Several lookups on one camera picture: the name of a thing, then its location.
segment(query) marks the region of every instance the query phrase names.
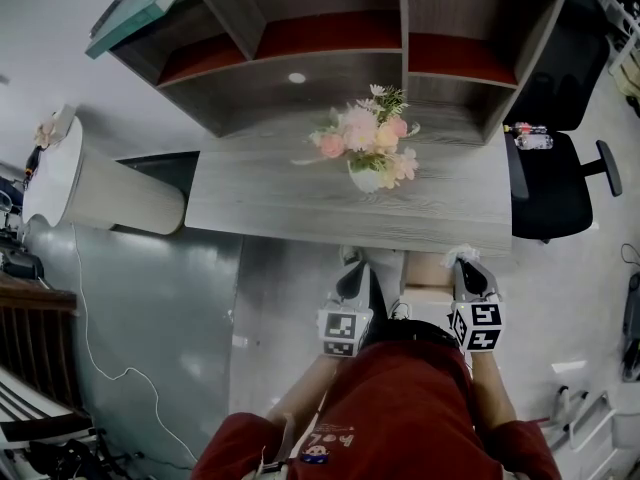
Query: forearm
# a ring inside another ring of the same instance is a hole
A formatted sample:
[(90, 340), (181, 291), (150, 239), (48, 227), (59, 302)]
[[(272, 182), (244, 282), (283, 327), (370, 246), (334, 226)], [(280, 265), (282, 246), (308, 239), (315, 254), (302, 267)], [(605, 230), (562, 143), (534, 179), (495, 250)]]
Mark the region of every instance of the forearm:
[(473, 392), (483, 430), (490, 431), (517, 419), (493, 353), (474, 353), (471, 357)]
[(295, 439), (306, 430), (316, 414), (324, 394), (329, 389), (341, 359), (318, 356), (307, 371), (269, 411), (267, 419), (284, 429), (285, 414), (295, 422)]

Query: red t-shirt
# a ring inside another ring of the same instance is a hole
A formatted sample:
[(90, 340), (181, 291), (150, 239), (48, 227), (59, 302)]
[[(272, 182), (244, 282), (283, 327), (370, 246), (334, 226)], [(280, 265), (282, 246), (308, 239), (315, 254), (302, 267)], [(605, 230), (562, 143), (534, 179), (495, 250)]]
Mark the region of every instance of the red t-shirt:
[[(503, 478), (560, 480), (540, 429), (513, 421), (474, 431), (471, 379), (459, 351), (424, 341), (379, 343), (345, 361), (318, 424), (289, 463), (290, 479)], [(282, 430), (252, 414), (229, 416), (193, 480), (240, 480), (272, 461)]]

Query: gray wood tabletop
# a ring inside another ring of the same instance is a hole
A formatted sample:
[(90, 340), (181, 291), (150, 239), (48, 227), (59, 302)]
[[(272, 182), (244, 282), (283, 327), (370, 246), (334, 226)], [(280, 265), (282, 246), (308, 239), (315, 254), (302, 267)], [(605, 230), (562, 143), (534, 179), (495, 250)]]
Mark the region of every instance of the gray wood tabletop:
[[(511, 249), (511, 199), (502, 130), (487, 145), (400, 141), (417, 152), (414, 181), (360, 192), (346, 160), (319, 156), (309, 133), (326, 111), (237, 116), (239, 131), (201, 152), (185, 225), (193, 228), (426, 252), (469, 243), (486, 256)], [(251, 123), (241, 129), (241, 123)]]

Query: gray floor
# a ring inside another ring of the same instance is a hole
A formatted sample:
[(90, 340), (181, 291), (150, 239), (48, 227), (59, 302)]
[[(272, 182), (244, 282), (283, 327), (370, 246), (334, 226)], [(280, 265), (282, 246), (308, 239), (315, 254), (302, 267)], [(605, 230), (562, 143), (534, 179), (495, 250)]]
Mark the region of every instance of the gray floor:
[[(514, 239), (510, 257), (486, 263), (508, 304), (508, 328), (496, 355), (522, 418), (549, 414), (553, 392), (564, 380), (552, 364), (569, 361), (586, 361), (575, 382), (594, 391), (608, 389), (623, 412), (640, 411), (640, 384), (618, 380), (626, 286), (634, 271), (620, 259), (620, 245), (640, 245), (639, 125), (603, 73), (571, 136), (583, 162), (597, 157), (595, 140), (609, 143), (624, 194), (613, 198), (605, 176), (591, 177), (591, 229), (546, 246)], [(156, 167), (156, 174), (163, 171)], [(163, 419), (196, 455), (227, 407), (264, 412), (315, 353), (315, 308), (323, 299), (319, 283), (336, 265), (334, 246), (252, 238), (240, 262), (241, 240), (227, 234), (182, 230), (158, 238), (78, 227), (78, 242), (96, 361), (110, 374), (127, 365), (148, 373), (160, 390)], [(34, 224), (28, 243), (56, 287), (77, 291), (69, 226)], [(155, 422), (153, 393), (143, 379), (132, 375), (110, 382), (90, 366), (83, 322), (78, 319), (76, 350), (85, 400), (98, 421), (130, 452), (140, 449), (189, 464)], [(259, 365), (250, 359), (254, 353)], [(157, 478), (188, 473), (146, 467)]]
[[(140, 170), (188, 192), (194, 159), (154, 162)], [(147, 374), (160, 393), (163, 422), (199, 456), (227, 414), (232, 309), (242, 238), (182, 229), (159, 237), (129, 229), (77, 226), (93, 356), (108, 375), (128, 366)], [(47, 280), (79, 293), (78, 260), (68, 224), (32, 222), (27, 245)], [(78, 297), (75, 353), (81, 390), (110, 443), (129, 453), (180, 466), (193, 461), (158, 424), (155, 395), (136, 373), (112, 382), (91, 365), (85, 312)], [(189, 471), (136, 461), (139, 474), (184, 479)]]

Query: chair seat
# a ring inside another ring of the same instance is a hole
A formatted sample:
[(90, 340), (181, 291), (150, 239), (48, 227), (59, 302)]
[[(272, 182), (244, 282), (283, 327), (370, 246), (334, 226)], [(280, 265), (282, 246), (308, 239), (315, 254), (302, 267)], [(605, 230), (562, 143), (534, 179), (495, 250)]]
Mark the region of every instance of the chair seat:
[(593, 222), (589, 190), (571, 138), (550, 134), (553, 148), (518, 150), (529, 199), (512, 199), (512, 233), (520, 238), (551, 239), (584, 231)]

